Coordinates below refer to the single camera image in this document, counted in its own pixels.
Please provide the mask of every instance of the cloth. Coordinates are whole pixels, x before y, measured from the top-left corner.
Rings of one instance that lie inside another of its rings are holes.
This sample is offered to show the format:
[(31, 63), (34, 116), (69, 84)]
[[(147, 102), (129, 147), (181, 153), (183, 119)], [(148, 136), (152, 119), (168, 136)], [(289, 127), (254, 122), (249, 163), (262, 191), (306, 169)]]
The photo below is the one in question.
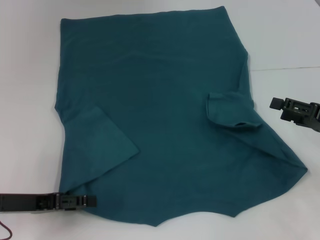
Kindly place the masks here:
[(255, 112), (247, 59), (224, 7), (62, 19), (60, 191), (152, 226), (287, 192), (307, 168)]

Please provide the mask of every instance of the green fabric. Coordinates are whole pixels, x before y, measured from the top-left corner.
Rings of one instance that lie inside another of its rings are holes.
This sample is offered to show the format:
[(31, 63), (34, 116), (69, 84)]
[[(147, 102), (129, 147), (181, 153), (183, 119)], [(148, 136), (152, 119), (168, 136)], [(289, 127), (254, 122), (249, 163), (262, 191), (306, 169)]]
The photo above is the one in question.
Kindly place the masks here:
[(307, 169), (254, 111), (247, 59), (224, 7), (62, 19), (60, 191), (152, 226), (287, 192)]

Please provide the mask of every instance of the black clamp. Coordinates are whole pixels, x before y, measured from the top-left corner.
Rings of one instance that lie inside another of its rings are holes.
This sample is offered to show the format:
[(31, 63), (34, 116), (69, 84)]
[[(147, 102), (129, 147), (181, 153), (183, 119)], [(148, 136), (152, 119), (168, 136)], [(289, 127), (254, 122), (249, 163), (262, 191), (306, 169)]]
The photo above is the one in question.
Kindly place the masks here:
[(0, 194), (0, 212), (77, 210), (96, 207), (95, 196), (73, 196), (60, 192), (50, 194)]
[(274, 97), (270, 108), (283, 110), (281, 119), (293, 121), (296, 125), (311, 128), (320, 132), (320, 104), (311, 102), (310, 104), (296, 101), (290, 98), (285, 100)]

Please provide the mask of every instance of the cable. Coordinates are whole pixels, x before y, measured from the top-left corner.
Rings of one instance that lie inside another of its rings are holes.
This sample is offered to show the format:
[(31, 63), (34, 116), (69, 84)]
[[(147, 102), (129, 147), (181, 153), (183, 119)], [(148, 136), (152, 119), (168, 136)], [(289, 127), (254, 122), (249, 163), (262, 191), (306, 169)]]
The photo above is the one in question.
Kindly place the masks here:
[(5, 229), (7, 229), (7, 231), (10, 233), (10, 236), (9, 236), (9, 237), (4, 238), (4, 239), (0, 239), (0, 240), (9, 240), (9, 239), (11, 239), (13, 234), (12, 234), (12, 231), (10, 230), (10, 228), (8, 228), (6, 225), (4, 225), (1, 221), (0, 221), (0, 225), (1, 225), (2, 227), (4, 227)]

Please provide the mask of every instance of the white table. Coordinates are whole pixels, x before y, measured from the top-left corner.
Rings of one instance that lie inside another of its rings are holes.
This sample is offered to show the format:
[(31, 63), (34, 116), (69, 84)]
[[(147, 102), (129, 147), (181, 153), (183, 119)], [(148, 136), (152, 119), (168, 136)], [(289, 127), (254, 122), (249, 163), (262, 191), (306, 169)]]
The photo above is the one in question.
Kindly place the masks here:
[[(236, 218), (197, 212), (158, 227), (82, 211), (0, 213), (13, 240), (320, 238), (320, 133), (280, 120), (281, 112), (269, 108), (273, 97), (320, 102), (320, 7), (314, 0), (0, 0), (0, 193), (59, 188), (64, 130), (54, 104), (62, 18), (222, 5), (250, 54), (256, 110), (309, 168), (302, 180)], [(7, 235), (0, 228), (0, 239)]]

